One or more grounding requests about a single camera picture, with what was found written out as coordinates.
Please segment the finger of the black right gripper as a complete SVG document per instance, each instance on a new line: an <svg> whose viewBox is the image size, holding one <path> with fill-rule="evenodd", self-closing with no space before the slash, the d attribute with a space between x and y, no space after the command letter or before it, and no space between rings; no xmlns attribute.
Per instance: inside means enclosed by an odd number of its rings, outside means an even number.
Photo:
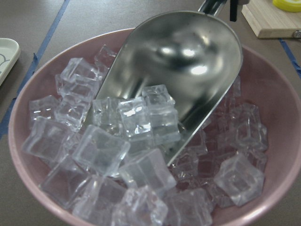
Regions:
<svg viewBox="0 0 301 226"><path fill-rule="evenodd" d="M237 0L230 0L230 21L237 21Z"/></svg>

